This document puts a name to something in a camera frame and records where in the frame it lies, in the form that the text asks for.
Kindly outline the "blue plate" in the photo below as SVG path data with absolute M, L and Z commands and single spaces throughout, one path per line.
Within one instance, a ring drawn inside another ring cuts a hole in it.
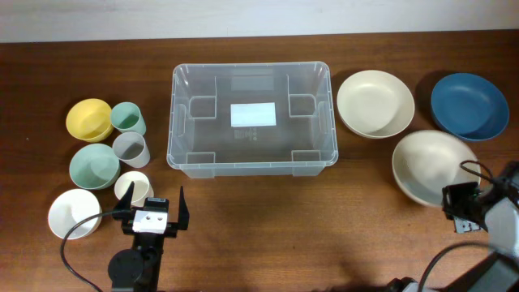
M 510 110 L 504 94 L 490 81 L 470 73 L 454 73 L 438 81 L 431 93 L 431 115 L 442 130 L 461 140 L 492 140 L 508 126 Z

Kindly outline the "white plastic bowl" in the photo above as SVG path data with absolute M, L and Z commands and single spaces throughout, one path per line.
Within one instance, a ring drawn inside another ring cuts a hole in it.
M 51 205 L 48 224 L 59 238 L 87 217 L 102 213 L 101 205 L 93 193 L 84 189 L 72 189 L 62 193 Z

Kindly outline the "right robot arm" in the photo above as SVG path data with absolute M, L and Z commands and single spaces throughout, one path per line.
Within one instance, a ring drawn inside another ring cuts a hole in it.
M 419 281 L 395 278 L 382 290 L 389 292 L 428 291 L 426 281 L 436 264 L 461 247 L 481 247 L 489 255 L 445 286 L 443 291 L 518 290 L 518 162 L 510 161 L 499 176 L 483 175 L 460 167 L 490 183 L 482 191 L 476 182 L 449 185 L 442 189 L 443 211 L 456 225 L 473 223 L 489 234 L 489 241 L 464 241 L 441 250 L 428 264 Z

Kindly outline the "cream plate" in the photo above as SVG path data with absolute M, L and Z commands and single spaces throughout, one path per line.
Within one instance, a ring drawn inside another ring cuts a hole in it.
M 337 109 L 353 133 L 377 140 L 403 132 L 413 120 L 415 104 L 409 88 L 395 75 L 366 70 L 341 84 Z
M 459 183 L 480 183 L 481 178 L 460 167 L 475 161 L 461 140 L 442 131 L 422 130 L 406 135 L 394 148 L 392 172 L 400 189 L 413 201 L 442 206 L 442 189 Z

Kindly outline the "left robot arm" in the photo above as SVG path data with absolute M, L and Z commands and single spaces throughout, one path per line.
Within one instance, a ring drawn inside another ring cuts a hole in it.
M 115 254 L 108 274 L 112 291 L 156 291 L 161 268 L 164 241 L 187 230 L 190 213 L 184 192 L 179 192 L 178 220 L 169 220 L 169 201 L 148 197 L 142 207 L 133 207 L 135 189 L 132 182 L 114 207 L 112 217 L 121 222 L 122 232 L 133 237 L 131 248 Z

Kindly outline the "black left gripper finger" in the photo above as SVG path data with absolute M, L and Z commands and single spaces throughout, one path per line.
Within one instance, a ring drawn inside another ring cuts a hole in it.
M 123 197 L 113 209 L 112 218 L 116 221 L 127 221 L 131 217 L 131 201 L 135 183 L 131 182 Z
M 171 223 L 170 227 L 173 230 L 187 230 L 189 226 L 190 213 L 185 201 L 183 187 L 180 187 L 179 204 L 178 204 L 178 219 L 176 222 Z

